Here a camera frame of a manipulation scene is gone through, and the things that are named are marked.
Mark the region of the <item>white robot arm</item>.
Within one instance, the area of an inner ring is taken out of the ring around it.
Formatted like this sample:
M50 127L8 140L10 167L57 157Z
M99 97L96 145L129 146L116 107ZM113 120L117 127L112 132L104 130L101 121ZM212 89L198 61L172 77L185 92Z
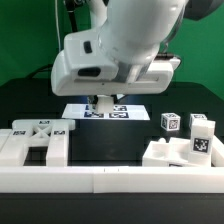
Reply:
M92 27L70 33L51 73L59 95L161 93L178 59L159 49L183 19L200 20L224 0L87 0Z

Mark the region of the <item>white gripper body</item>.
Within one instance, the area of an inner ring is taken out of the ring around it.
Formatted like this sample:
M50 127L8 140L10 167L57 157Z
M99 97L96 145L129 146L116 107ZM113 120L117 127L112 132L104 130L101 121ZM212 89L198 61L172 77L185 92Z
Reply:
M167 89L173 74L173 58L142 66L117 63L101 53L62 51L52 68L51 86L58 96L157 94Z

